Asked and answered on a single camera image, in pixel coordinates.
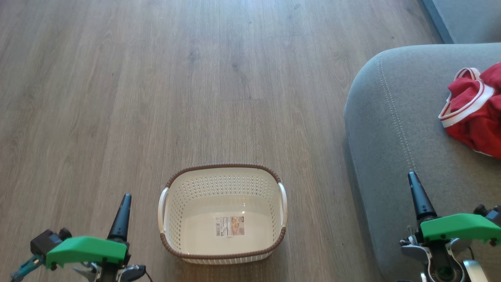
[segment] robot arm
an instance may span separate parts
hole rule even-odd
[[[132,196],[126,194],[106,240],[95,237],[72,237],[63,228],[56,234],[44,231],[30,243],[34,255],[23,263],[14,274],[11,282],[20,282],[23,278],[41,265],[51,270],[67,263],[79,262],[87,270],[74,270],[87,278],[89,282],[130,282],[146,274],[144,265],[130,265],[129,243],[127,232]]]
[[[418,228],[400,245],[404,255],[424,264],[422,282],[488,282],[477,261],[460,262],[454,253],[469,248],[471,240],[496,245],[501,238],[499,206],[487,211],[480,205],[474,214],[438,217],[417,175],[410,172],[408,177]]]

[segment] stitching seam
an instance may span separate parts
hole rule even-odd
[[[400,122],[400,118],[398,117],[398,112],[397,112],[397,108],[395,106],[395,101],[393,101],[391,91],[388,87],[388,82],[386,81],[386,77],[384,75],[382,57],[385,53],[386,52],[383,52],[381,55],[379,55],[378,60],[377,60],[377,72],[379,74],[379,80],[381,82],[381,85],[383,86],[383,91],[385,93],[386,102],[388,103],[388,106],[390,107],[390,113],[391,113],[391,116],[393,117],[393,124],[395,125],[395,129],[397,130],[398,138],[400,140],[400,144],[402,145],[402,149],[404,151],[409,170],[414,169],[414,171],[417,173],[416,165],[414,163],[414,159],[412,157],[412,154],[411,154],[410,149],[409,149],[409,145],[407,143],[407,137],[405,136],[405,133],[404,133],[404,130],[402,127],[402,123]]]

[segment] red cloth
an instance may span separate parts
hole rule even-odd
[[[482,74],[461,69],[440,113],[445,131],[473,150],[501,159],[501,63]]]

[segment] wooden floor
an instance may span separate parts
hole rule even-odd
[[[105,237],[131,193],[131,263],[155,282],[382,281],[343,107],[375,54],[440,43],[427,17],[420,0],[0,1],[3,279],[47,228]],[[159,239],[161,189],[226,162],[277,171],[286,237],[261,262],[183,263]],[[70,269],[25,281],[83,279]]]

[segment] brown basket rim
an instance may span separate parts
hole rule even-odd
[[[174,180],[178,178],[181,174],[190,172],[190,171],[196,171],[196,170],[202,170],[202,169],[216,169],[216,168],[255,168],[255,169],[261,169],[264,170],[268,173],[270,173],[273,178],[277,181],[277,184],[281,183],[280,178],[278,175],[271,170],[268,167],[262,166],[262,165],[257,165],[257,164],[213,164],[213,165],[203,165],[203,166],[194,166],[194,167],[189,167],[186,169],[182,169],[178,171],[174,176],[172,176],[167,184],[165,185],[166,188],[169,188]],[[165,234],[163,232],[160,233],[160,240],[162,240],[162,244],[169,251],[171,254],[181,257],[181,258],[187,258],[187,259],[234,259],[234,258],[243,258],[243,257],[250,257],[250,256],[256,256],[256,255],[262,255],[269,253],[273,250],[275,250],[282,240],[284,239],[286,232],[286,228],[282,227],[282,230],[280,231],[280,235],[277,238],[277,240],[268,248],[262,249],[262,250],[257,250],[257,251],[252,251],[252,252],[244,252],[244,253],[235,253],[235,254],[218,254],[218,255],[206,255],[206,254],[187,254],[187,253],[182,253],[179,251],[174,250],[169,243],[167,242],[167,238],[165,237]]]

